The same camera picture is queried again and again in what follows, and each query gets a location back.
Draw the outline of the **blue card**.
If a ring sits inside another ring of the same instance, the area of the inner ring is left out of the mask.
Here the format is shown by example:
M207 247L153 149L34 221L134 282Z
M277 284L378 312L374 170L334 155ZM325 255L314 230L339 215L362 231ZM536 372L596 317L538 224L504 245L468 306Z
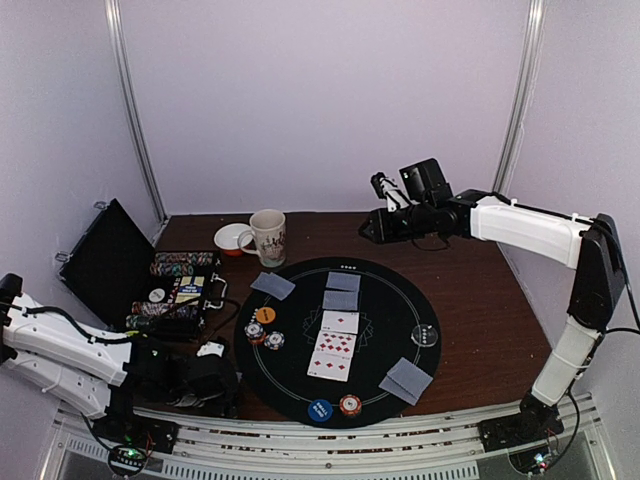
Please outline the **blue card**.
M379 387L411 406L415 406L433 377L402 357L389 369Z
M295 284L275 273L261 272L250 287L282 301L293 292Z

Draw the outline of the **blue playing card deck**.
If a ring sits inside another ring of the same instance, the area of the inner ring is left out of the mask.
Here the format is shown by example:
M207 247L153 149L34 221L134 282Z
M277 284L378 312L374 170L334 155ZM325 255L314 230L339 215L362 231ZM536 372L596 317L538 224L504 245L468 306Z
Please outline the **blue playing card deck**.
M175 400L169 401L168 405L176 408L201 408L205 405L206 401L206 398L201 398L198 395L188 393Z

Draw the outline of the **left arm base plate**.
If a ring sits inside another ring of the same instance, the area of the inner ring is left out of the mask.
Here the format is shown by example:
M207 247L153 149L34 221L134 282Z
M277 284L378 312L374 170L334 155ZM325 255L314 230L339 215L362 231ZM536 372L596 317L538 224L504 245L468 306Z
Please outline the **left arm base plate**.
M165 454L173 452L179 431L177 423L138 416L131 424L98 419L92 428L98 437L105 440Z

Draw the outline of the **dark white poker chip stack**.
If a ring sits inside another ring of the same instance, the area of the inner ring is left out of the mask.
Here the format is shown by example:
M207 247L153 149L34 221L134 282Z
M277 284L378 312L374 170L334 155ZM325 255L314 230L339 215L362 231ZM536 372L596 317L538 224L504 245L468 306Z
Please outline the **dark white poker chip stack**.
M281 349L285 344L285 335L279 331L269 333L264 340L264 346L273 351Z

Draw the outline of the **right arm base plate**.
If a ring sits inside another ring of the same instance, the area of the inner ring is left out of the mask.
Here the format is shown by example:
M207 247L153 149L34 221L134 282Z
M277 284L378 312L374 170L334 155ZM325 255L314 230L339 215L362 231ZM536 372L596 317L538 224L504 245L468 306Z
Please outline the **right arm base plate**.
M545 440L551 433L561 434L564 424L557 415L542 421L533 414L518 413L483 420L478 431L484 451L493 452Z

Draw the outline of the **blue small blind button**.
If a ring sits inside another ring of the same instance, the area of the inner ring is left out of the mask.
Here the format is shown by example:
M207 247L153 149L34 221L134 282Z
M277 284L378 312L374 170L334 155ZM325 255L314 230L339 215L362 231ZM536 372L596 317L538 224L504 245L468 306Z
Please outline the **blue small blind button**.
M316 399L309 403L307 414L311 422L323 424L331 419L334 409L326 399Z

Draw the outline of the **red poker chip stack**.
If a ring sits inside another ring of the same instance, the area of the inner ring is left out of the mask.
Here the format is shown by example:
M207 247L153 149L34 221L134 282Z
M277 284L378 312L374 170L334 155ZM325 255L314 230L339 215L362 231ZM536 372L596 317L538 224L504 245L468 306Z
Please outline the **red poker chip stack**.
M344 395L339 401L339 409L347 418L354 418L362 411L362 401L354 394Z

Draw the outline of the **blue white poker chip stack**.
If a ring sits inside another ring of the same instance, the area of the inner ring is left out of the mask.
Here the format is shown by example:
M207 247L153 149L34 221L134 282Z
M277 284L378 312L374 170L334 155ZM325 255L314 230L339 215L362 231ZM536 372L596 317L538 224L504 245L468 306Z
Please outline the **blue white poker chip stack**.
M259 322L249 322L244 327L246 339L252 345L260 345L266 338L266 332L263 325Z

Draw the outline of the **orange big blind button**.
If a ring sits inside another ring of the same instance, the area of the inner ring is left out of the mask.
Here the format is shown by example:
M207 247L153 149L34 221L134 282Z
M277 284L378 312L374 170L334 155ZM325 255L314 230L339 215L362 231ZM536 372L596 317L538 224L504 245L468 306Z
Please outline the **orange big blind button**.
M276 319L276 311L272 307L261 307L255 312L255 320L262 325L269 325Z

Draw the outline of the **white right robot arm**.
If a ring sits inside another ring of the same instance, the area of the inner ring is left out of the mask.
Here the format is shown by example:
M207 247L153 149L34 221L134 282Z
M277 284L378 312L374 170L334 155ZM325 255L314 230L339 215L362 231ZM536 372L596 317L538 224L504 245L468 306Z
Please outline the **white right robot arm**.
M515 247L573 271L561 337L512 423L519 440L535 440L611 333L608 324L621 295L632 292L614 219L551 212L497 192L455 194L434 158L401 169L398 181L378 172L370 183L385 205L369 213L359 234L375 244L458 236Z

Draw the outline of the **nine of diamonds card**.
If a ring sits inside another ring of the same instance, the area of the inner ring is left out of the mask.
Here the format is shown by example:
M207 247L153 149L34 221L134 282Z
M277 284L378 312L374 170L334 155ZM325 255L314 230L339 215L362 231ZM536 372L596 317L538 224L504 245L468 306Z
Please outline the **nine of diamonds card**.
M314 350L334 356L351 358L355 351L357 337L344 332L321 331L316 339Z

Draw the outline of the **three of diamonds card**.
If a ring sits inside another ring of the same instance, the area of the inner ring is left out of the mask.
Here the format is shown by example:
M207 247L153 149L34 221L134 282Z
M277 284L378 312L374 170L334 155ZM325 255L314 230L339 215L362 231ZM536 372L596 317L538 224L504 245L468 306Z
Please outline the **three of diamonds card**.
M351 359L330 353L314 351L311 355L307 375L315 378L347 382Z

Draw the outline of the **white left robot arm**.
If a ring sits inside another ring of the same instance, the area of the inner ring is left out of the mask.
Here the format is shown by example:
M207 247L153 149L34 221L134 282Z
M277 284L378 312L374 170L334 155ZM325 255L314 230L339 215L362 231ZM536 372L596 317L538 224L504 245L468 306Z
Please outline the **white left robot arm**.
M239 381L224 353L206 347L183 355L144 333L86 326L63 309L37 303L20 276L1 279L1 363L45 393L103 421L123 444L144 433L133 403L175 408L210 406L227 416Z

